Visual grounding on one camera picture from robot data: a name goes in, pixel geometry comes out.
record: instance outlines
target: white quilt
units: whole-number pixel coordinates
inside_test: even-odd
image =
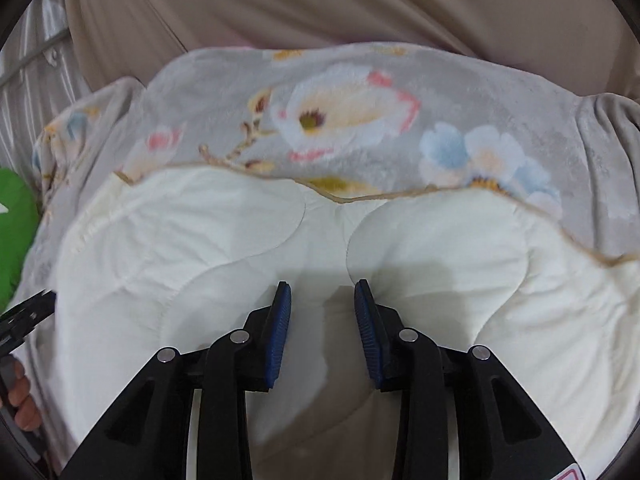
[[[604,264],[486,190],[336,203],[209,167],[112,175],[56,267],[58,401],[81,441],[163,346],[208,347],[292,286],[280,379],[248,396],[257,479],[388,480],[398,396],[372,390],[353,313],[369,280],[439,345],[491,348],[595,479],[636,421],[640,266]],[[457,476],[452,438],[450,478]]]

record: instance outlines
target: green object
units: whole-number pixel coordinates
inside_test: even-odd
[[[29,187],[11,170],[0,168],[0,312],[20,283],[22,264],[38,230],[40,216]]]

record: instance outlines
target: silver satin fabric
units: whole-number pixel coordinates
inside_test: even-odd
[[[0,51],[0,167],[34,187],[33,145],[50,120],[90,90],[66,22],[64,0],[33,0]]]

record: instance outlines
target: silver rivet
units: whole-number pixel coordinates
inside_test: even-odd
[[[173,361],[175,357],[175,350],[173,348],[163,348],[158,352],[158,361],[161,363],[168,363],[169,361]]]
[[[476,359],[480,359],[481,361],[486,361],[491,357],[491,351],[486,346],[474,346],[471,353]]]
[[[398,335],[402,341],[406,341],[407,343],[418,341],[418,333],[410,328],[403,328]]]
[[[229,339],[231,339],[233,343],[240,344],[249,341],[249,337],[249,333],[246,330],[236,330],[229,336]]]

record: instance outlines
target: brown fabric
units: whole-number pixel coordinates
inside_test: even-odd
[[[640,46],[610,0],[66,0],[97,89],[147,83],[204,46],[407,41],[537,73],[577,94],[640,98]]]

